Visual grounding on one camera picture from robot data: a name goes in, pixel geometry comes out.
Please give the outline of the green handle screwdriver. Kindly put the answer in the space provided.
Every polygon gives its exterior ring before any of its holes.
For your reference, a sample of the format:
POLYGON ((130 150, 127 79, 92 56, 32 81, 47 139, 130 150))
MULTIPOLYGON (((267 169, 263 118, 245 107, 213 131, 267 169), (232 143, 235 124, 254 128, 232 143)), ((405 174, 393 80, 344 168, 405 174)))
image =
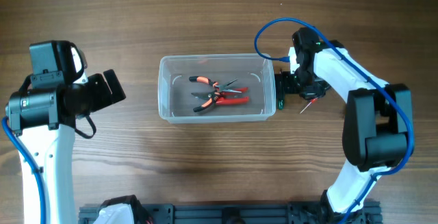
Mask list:
POLYGON ((283 90, 283 97, 277 97, 277 101, 278 101, 278 109, 282 110, 284 107, 284 90, 283 90))

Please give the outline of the clear plastic container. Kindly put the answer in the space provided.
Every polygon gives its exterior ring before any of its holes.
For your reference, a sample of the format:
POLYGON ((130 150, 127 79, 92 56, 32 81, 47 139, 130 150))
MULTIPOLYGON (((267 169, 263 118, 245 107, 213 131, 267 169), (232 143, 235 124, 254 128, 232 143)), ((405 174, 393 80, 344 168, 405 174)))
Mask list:
POLYGON ((253 53, 165 56, 158 110, 169 123, 264 121, 276 112, 273 65, 253 53))

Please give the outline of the orange black needle-nose pliers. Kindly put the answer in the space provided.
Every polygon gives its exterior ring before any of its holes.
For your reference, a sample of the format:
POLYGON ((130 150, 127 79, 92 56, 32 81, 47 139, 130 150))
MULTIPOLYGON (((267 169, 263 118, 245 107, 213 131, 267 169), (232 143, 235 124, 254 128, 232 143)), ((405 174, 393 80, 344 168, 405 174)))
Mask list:
POLYGON ((219 84, 216 81, 211 80, 208 77, 203 76, 190 76, 190 82, 200 82, 203 84, 207 84, 213 88, 212 91, 209 92, 192 92, 191 95, 196 97, 197 99, 205 100, 204 104, 193 108, 194 112, 202 112, 209 108, 210 106, 217 103, 220 98, 224 98, 227 94, 241 94, 241 90, 230 89, 229 86, 237 81, 234 79, 229 81, 226 84, 219 84))

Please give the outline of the red handle snips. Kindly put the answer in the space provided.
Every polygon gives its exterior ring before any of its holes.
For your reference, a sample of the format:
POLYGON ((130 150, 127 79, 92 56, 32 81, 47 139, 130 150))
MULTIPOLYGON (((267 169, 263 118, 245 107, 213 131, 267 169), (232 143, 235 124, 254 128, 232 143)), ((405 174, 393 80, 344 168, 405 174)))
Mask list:
POLYGON ((237 88, 231 90, 213 90, 210 92, 192 92, 192 95, 197 99, 205 100, 206 103, 203 107, 208 105, 240 105, 248 103, 250 98, 244 94, 247 92, 247 88, 237 88))

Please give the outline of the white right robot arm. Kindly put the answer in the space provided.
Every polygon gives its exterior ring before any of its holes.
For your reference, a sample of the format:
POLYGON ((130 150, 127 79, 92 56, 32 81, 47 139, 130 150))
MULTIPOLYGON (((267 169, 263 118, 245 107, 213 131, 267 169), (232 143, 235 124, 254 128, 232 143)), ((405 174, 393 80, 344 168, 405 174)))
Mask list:
POLYGON ((292 35, 290 70, 277 74, 279 109, 286 94, 309 103, 332 88, 346 103, 342 147, 346 161, 337 179, 322 193, 321 223, 357 218, 363 201, 384 175, 399 171, 414 150, 411 92, 389 84, 356 63, 336 40, 324 42, 308 27, 292 35))

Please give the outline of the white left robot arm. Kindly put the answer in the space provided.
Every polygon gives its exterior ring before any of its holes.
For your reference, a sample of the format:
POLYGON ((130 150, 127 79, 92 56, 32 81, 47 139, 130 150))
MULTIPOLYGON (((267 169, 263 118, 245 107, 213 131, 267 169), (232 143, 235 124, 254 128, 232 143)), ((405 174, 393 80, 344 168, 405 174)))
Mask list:
POLYGON ((77 119, 125 99, 110 69, 50 88, 33 88, 36 77, 26 78, 6 105, 2 126, 21 157, 26 223, 76 223, 72 157, 75 137, 91 139, 76 127, 77 119))

